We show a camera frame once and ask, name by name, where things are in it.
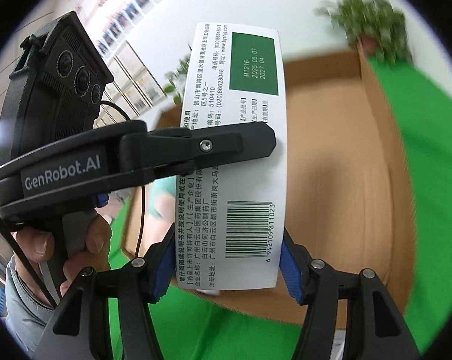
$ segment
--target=potted plant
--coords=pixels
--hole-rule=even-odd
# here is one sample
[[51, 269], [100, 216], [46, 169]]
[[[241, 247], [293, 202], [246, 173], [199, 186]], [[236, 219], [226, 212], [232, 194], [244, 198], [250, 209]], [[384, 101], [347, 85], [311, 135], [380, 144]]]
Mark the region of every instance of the potted plant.
[[386, 0], [338, 0], [321, 3], [316, 14], [331, 18], [334, 27], [342, 27], [348, 43], [361, 44], [367, 56], [393, 65], [398, 60], [412, 63], [403, 12]]
[[191, 54], [188, 54], [180, 59], [176, 71], [170, 71], [164, 75], [169, 83], [163, 87], [163, 91], [173, 98], [176, 105], [181, 105], [183, 102], [190, 57]]

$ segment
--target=wire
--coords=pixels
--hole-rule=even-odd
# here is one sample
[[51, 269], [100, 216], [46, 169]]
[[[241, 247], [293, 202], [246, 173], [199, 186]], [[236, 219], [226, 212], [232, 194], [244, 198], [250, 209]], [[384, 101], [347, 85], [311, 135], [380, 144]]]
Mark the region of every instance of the wire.
[[134, 258], [139, 255], [139, 248], [141, 247], [141, 240], [143, 239], [144, 230], [144, 212], [146, 211], [146, 188], [141, 185], [141, 226], [139, 228], [138, 243], [136, 244], [136, 252], [134, 253]]
[[39, 278], [37, 272], [32, 267], [30, 261], [24, 254], [21, 247], [18, 245], [14, 237], [9, 232], [9, 229], [7, 228], [4, 221], [0, 218], [0, 233], [3, 236], [3, 238], [6, 240], [6, 242], [9, 244], [9, 246], [13, 249], [16, 256], [18, 256], [19, 260], [23, 264], [24, 268], [26, 268], [26, 271], [31, 275], [32, 279], [35, 281], [36, 285], [39, 287], [41, 292], [44, 294], [48, 302], [51, 304], [53, 308], [56, 308], [57, 303], [55, 302], [54, 298], [51, 296], [50, 292], [47, 290], [46, 285], [43, 283], [43, 281]]
[[109, 105], [110, 107], [112, 107], [116, 111], [118, 111], [124, 119], [131, 120], [131, 118], [128, 116], [128, 114], [119, 105], [114, 104], [113, 102], [110, 102], [108, 100], [101, 100], [101, 102], [99, 104], [100, 105]]
[[[124, 112], [124, 110], [117, 104], [114, 104], [113, 102], [110, 102], [108, 100], [101, 100], [99, 104], [109, 105], [110, 107], [113, 107], [116, 111], [118, 111], [123, 116], [124, 119], [131, 120], [128, 114]], [[141, 185], [141, 225], [139, 229], [138, 243], [136, 244], [136, 252], [134, 253], [134, 258], [139, 256], [141, 240], [143, 239], [145, 211], [146, 211], [146, 189], [144, 188], [144, 185]]]

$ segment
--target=flower pot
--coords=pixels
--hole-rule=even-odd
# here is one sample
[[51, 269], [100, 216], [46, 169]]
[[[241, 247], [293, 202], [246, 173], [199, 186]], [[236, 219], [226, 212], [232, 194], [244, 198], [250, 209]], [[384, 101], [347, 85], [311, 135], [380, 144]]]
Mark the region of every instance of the flower pot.
[[366, 56], [373, 56], [378, 50], [378, 41], [372, 36], [361, 34], [357, 37], [357, 42], [361, 45]]

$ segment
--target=gray handle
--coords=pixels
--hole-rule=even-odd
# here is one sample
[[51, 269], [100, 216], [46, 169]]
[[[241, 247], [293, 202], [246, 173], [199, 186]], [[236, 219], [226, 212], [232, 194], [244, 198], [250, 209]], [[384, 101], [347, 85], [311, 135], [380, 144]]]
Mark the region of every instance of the gray handle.
[[46, 288], [57, 303], [61, 299], [59, 288], [66, 280], [63, 265], [70, 257], [86, 249], [88, 227], [97, 215], [96, 210], [73, 212], [61, 220], [44, 222], [44, 226], [39, 227], [50, 231], [54, 237], [54, 254], [48, 261], [39, 264], [39, 269]]

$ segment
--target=silver screw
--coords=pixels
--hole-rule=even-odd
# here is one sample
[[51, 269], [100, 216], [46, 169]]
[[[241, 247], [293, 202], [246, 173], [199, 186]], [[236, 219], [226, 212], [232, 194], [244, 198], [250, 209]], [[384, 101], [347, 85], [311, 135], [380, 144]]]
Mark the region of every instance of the silver screw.
[[210, 152], [212, 150], [212, 142], [209, 139], [203, 139], [199, 142], [199, 148], [202, 152]]
[[367, 279], [372, 279], [374, 278], [374, 276], [376, 276], [376, 274], [374, 273], [373, 269], [366, 268], [363, 271], [363, 276]]
[[90, 266], [87, 266], [86, 268], [84, 268], [81, 271], [81, 276], [83, 276], [84, 278], [87, 278], [88, 276], [91, 276], [91, 274], [94, 272], [95, 270], [92, 269]]
[[323, 269], [324, 261], [322, 259], [314, 259], [313, 261], [311, 261], [311, 266], [316, 269]]
[[133, 261], [131, 261], [131, 265], [135, 268], [140, 268], [144, 265], [144, 259], [141, 257], [135, 258]]

